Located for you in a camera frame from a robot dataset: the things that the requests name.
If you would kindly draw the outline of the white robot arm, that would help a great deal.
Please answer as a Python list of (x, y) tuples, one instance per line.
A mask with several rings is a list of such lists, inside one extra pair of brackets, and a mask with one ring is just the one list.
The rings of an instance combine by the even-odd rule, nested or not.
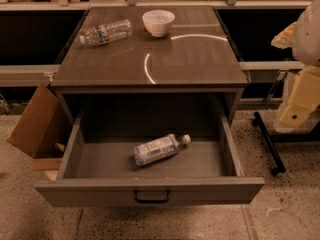
[(277, 132), (288, 133), (320, 105), (320, 0), (313, 0), (296, 22), (273, 38), (271, 45), (280, 49), (291, 47), (293, 57), (304, 64), (273, 124)]

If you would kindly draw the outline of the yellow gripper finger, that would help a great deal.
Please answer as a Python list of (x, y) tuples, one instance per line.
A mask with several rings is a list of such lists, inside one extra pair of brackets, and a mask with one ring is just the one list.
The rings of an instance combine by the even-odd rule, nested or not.
[(320, 105), (320, 67), (305, 66), (296, 76), (289, 98), (280, 113), (285, 127), (297, 128)]
[(271, 45), (280, 49), (291, 47), (293, 45), (295, 26), (296, 23), (293, 22), (288, 27), (286, 27), (272, 39)]

